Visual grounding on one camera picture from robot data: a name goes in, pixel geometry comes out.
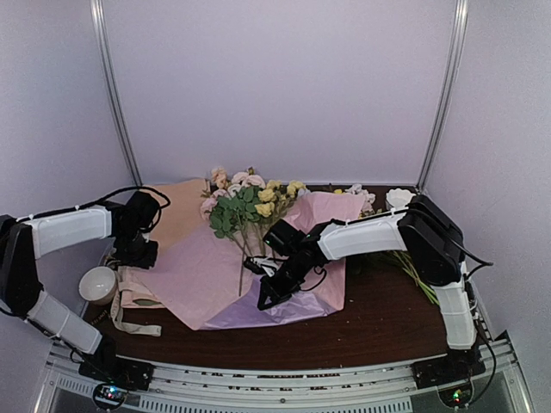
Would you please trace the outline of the yellow rose stem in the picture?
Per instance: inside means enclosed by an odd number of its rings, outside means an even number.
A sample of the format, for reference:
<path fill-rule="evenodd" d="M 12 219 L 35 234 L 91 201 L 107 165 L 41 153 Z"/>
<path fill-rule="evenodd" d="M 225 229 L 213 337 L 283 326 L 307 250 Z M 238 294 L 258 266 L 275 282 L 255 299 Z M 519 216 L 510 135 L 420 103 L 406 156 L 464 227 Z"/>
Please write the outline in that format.
<path fill-rule="evenodd" d="M 269 180 L 265 188 L 258 192 L 259 203 L 255 208 L 259 220 L 255 223 L 255 231 L 259 250 L 263 256 L 269 254 L 268 247 L 263 243 L 263 236 L 273 224 L 286 215 L 296 199 L 306 193 L 307 187 L 304 182 L 291 181 L 283 184 L 275 180 Z"/>

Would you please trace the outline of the pink rose stem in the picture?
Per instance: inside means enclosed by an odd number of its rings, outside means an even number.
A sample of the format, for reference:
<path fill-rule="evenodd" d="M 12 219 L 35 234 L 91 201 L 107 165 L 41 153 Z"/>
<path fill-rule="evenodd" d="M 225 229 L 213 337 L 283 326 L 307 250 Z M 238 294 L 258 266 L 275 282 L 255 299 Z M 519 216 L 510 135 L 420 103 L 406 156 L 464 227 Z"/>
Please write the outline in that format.
<path fill-rule="evenodd" d="M 257 195 L 265 188 L 263 178 L 253 167 L 235 173 L 233 176 L 223 168 L 211 170 L 208 189 L 201 195 L 204 201 L 200 215 L 208 221 L 210 229 L 218 239 L 232 242 L 240 250 L 238 296 L 243 293 L 244 263 L 252 256 L 248 241 L 249 225 L 259 221 L 255 205 Z"/>

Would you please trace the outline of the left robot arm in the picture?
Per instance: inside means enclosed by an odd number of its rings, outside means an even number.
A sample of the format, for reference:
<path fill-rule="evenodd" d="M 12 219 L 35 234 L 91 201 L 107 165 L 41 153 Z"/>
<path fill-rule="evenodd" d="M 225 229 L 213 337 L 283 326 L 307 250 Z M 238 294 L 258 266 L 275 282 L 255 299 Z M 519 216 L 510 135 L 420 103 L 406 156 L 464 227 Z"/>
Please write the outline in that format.
<path fill-rule="evenodd" d="M 112 244 L 117 266 L 149 269 L 158 243 L 149 238 L 170 200 L 153 188 L 126 187 L 129 198 L 98 200 L 16 218 L 1 217 L 1 300 L 5 312 L 32 324 L 80 355 L 106 382 L 124 373 L 113 339 L 63 302 L 62 282 L 96 261 L 99 245 Z"/>

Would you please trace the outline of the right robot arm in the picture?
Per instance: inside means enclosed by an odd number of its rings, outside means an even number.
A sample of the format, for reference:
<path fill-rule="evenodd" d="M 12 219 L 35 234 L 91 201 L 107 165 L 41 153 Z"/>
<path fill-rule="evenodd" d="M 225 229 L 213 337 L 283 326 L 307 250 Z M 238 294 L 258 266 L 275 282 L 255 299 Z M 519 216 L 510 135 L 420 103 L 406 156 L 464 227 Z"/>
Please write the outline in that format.
<path fill-rule="evenodd" d="M 261 277 L 257 308 L 268 310 L 299 292 L 309 272 L 326 275 L 325 265 L 348 256 L 405 251 L 420 280 L 436 294 L 449 352 L 441 370 L 460 379 L 474 366 L 477 330 L 467 291 L 473 258 L 463 245 L 461 229 L 427 196 L 418 194 L 403 208 L 364 219 L 330 219 L 310 231 L 280 219 L 263 237 L 275 258 L 248 256 L 244 265 Z"/>

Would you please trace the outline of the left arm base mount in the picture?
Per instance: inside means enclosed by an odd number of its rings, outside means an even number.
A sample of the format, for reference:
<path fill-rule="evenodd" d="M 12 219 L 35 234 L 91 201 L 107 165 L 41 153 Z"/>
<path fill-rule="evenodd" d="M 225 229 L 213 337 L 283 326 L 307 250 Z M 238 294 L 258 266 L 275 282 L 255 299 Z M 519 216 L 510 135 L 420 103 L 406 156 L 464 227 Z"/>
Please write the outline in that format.
<path fill-rule="evenodd" d="M 112 411 L 120 408 L 133 391 L 149 390 L 154 366 L 143 361 L 117 358 L 114 368 L 108 373 L 89 361 L 81 361 L 78 373 L 98 381 L 92 391 L 92 401 L 99 409 Z"/>

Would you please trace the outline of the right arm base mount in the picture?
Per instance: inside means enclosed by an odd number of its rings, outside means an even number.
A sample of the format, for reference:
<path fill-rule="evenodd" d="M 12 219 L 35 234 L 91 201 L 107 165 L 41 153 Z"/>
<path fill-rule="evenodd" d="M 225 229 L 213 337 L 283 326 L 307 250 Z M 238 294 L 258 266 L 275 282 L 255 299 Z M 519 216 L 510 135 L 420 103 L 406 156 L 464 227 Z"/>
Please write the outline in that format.
<path fill-rule="evenodd" d="M 473 378 L 486 371 L 482 361 L 444 357 L 417 361 L 412 375 L 419 390 L 435 387 L 439 400 L 454 410 L 467 408 L 474 399 Z"/>

